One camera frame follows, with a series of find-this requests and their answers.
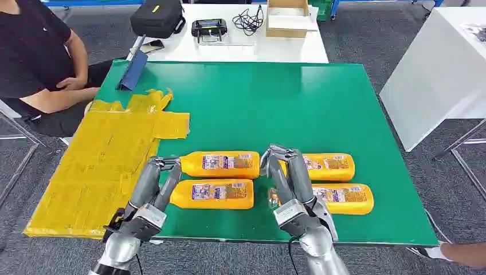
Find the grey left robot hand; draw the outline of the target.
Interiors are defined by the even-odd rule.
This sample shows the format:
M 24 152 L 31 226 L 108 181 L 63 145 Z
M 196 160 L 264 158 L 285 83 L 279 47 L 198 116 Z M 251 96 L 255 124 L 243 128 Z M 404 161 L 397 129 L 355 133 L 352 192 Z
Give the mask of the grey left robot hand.
M 165 184 L 160 187 L 160 173 L 169 171 Z M 182 175 L 180 158 L 177 156 L 151 156 L 144 165 L 132 195 L 125 207 L 124 218 L 128 218 L 146 203 L 164 212 L 170 196 Z

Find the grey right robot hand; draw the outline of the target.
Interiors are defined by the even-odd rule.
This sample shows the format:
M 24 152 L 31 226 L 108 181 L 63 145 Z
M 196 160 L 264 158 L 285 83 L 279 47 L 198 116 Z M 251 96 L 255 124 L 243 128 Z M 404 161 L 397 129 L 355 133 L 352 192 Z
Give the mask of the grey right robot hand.
M 280 206 L 273 211 L 279 228 L 301 237 L 308 228 L 325 227 L 331 240 L 338 234 L 323 199 L 315 195 L 303 154 L 294 148 L 270 144 L 260 160 L 260 172 L 273 180 Z

